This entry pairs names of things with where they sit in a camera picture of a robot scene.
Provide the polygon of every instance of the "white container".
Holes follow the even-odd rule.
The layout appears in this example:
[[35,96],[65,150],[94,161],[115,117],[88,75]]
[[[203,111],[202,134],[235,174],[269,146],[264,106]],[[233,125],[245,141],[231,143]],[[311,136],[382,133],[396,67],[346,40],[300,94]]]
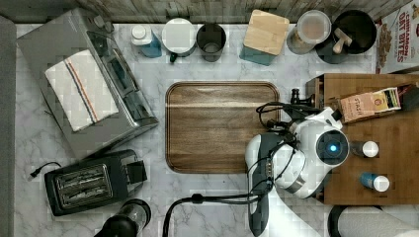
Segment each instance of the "white container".
[[350,149],[354,155],[361,157],[376,157],[378,155],[378,145],[373,141],[351,141]]
[[147,57],[161,56],[161,44],[150,26],[137,25],[131,30],[131,43]]
[[304,13],[287,38],[291,52],[305,54],[318,43],[324,42],[330,35],[332,24],[326,14],[311,10]]
[[370,172],[364,172],[360,177],[360,182],[363,186],[378,192],[385,192],[390,187],[390,181],[386,176],[379,176]]
[[162,41],[172,53],[170,61],[174,62],[178,56],[192,54],[196,47],[197,31],[194,26],[185,19],[176,18],[170,20],[163,28]]

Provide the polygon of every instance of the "toaster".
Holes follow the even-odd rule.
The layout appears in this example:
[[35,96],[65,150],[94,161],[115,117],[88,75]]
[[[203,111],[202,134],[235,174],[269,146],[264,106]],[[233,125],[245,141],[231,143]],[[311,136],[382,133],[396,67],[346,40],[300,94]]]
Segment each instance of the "toaster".
[[144,163],[132,150],[95,155],[44,175],[46,194],[55,216],[124,200],[147,180]]
[[[126,142],[158,124],[113,36],[113,25],[76,8],[18,38],[42,95],[76,158]],[[119,112],[74,131],[45,71],[74,53],[88,49],[97,62]]]

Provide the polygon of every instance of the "wooden shelf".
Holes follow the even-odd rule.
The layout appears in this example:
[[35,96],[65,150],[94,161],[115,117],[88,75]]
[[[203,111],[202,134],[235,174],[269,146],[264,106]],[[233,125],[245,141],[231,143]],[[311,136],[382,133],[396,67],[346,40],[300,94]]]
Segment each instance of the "wooden shelf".
[[[316,98],[323,96],[325,106],[330,106],[334,97],[416,82],[419,82],[419,75],[324,74],[307,83],[307,92],[318,93]],[[345,124],[343,132],[349,140],[379,143],[379,156],[361,158],[350,154],[344,164],[333,170],[324,190],[325,204],[419,203],[419,179],[416,178],[419,171],[419,110]],[[387,176],[389,190],[379,193],[362,186],[359,177],[363,172]]]

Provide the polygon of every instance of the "cardboard box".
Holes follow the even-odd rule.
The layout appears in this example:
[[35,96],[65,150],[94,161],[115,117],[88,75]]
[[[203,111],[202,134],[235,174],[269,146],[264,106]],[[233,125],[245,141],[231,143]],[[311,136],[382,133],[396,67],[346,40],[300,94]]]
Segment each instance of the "cardboard box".
[[376,92],[334,98],[334,107],[341,112],[343,123],[389,115],[401,110],[398,94],[401,89],[391,87]]
[[414,0],[380,21],[377,73],[419,70],[419,0]]

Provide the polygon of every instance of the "blue light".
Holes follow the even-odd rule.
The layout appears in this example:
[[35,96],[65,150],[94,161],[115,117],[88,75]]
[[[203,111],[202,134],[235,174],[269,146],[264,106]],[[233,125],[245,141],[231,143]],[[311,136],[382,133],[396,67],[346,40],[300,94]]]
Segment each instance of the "blue light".
[[335,145],[330,146],[330,151],[337,151],[338,147]]

